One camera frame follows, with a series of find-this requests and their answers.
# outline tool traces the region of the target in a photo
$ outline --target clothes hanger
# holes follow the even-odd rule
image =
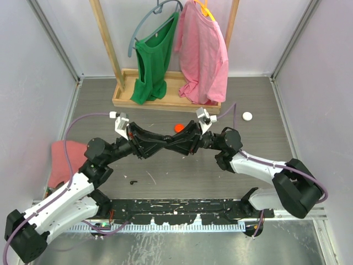
[[[136,35],[140,29],[140,27],[142,26],[142,24],[146,21],[146,19],[149,17],[149,15],[153,14],[159,14],[162,12],[162,8],[163,5],[168,3],[168,2],[172,2],[175,1],[176,3],[176,7],[175,7],[175,12],[178,10],[178,6],[180,7],[180,10],[183,10],[183,5],[179,0],[165,0],[162,3],[159,3],[159,0],[157,0],[157,5],[151,10],[149,11],[145,17],[141,20],[141,22],[138,24],[137,28],[135,29],[135,31],[133,32],[133,35],[130,39],[130,44],[129,44],[129,49],[127,51],[127,55],[128,57],[131,57],[132,54],[132,49],[135,49],[135,47],[133,46],[133,42],[134,41],[138,41],[138,39],[136,38]],[[148,36],[146,39],[149,40],[151,37],[155,36],[156,33],[158,33],[166,24],[168,24],[171,20],[173,19],[173,17],[169,18],[166,22],[164,22],[158,29],[156,29],[150,36]]]
[[[198,3],[201,6],[201,12],[205,17],[209,16],[212,21],[216,21],[212,13],[207,8],[207,0],[205,0],[206,5],[202,4],[199,0],[194,0],[194,2]]]

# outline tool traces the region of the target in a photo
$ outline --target pink shirt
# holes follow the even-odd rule
[[[226,100],[228,54],[217,22],[204,17],[194,1],[187,1],[179,19],[175,51],[187,84],[181,97],[193,103],[215,104]]]

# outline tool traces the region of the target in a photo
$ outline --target white ball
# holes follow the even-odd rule
[[[253,118],[253,115],[250,112],[243,113],[243,120],[250,121]]]

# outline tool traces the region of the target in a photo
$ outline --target green tank top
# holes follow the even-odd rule
[[[143,104],[147,100],[163,98],[167,91],[167,83],[164,80],[167,71],[175,28],[177,27],[179,13],[175,12],[168,22],[155,36],[145,38],[135,43],[138,79],[131,100],[137,104]]]

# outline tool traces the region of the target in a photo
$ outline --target pink towel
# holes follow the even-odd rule
[[[187,1],[179,19],[175,51],[187,84],[179,95],[193,103],[216,104],[226,100],[228,54],[216,21],[210,21]]]
[[[80,142],[66,141],[67,153],[75,174],[83,163],[87,160],[83,155],[87,150],[87,145]],[[70,179],[70,171],[65,158],[63,141],[53,142],[51,144],[51,174],[49,178],[49,188],[56,188],[61,182],[67,182]]]

